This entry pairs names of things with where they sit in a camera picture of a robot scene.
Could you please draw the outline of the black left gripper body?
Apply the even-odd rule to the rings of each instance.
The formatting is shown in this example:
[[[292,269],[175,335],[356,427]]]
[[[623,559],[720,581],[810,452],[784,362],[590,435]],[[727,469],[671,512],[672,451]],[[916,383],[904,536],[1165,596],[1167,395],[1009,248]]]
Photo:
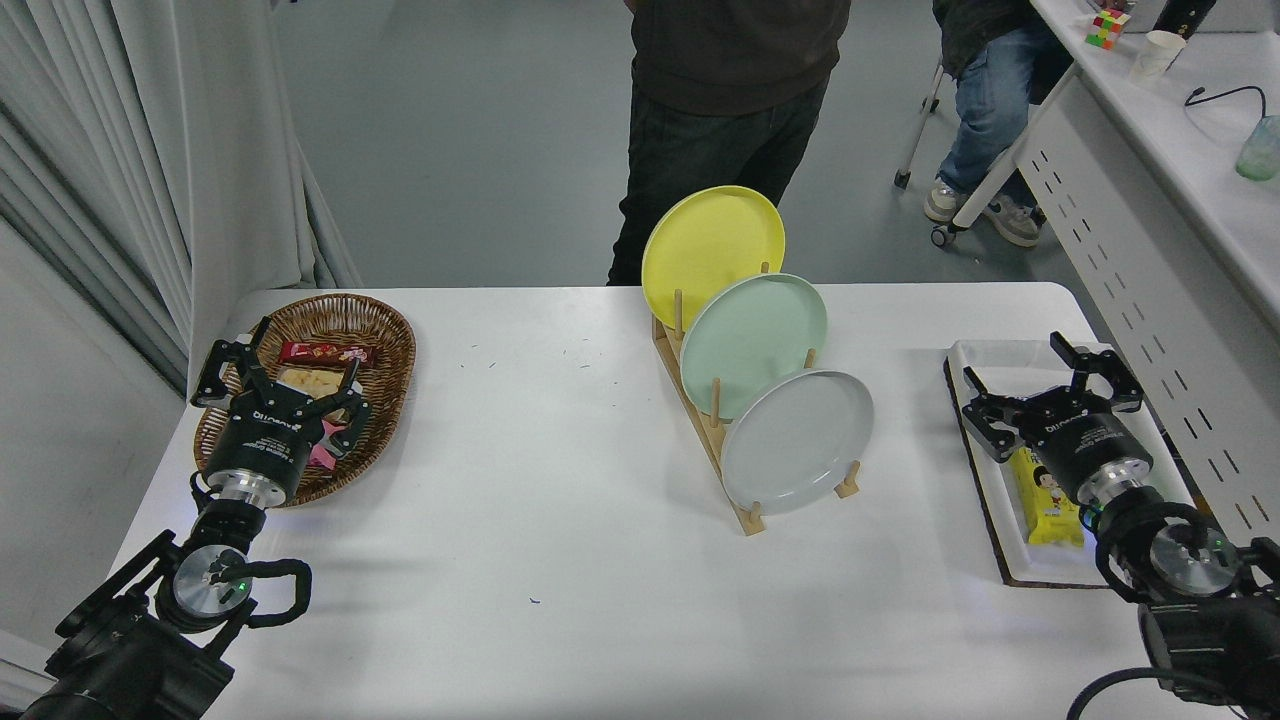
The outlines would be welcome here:
[[[294,498],[312,447],[324,437],[317,416],[294,409],[233,411],[209,455],[204,478],[215,495]]]

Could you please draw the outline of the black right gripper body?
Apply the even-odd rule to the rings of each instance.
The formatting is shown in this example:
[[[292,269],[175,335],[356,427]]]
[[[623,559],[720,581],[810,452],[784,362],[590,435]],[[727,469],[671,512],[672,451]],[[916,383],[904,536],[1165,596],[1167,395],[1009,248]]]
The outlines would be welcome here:
[[[1142,487],[1152,456],[1115,415],[1025,413],[1020,437],[1075,503],[1108,503]]]

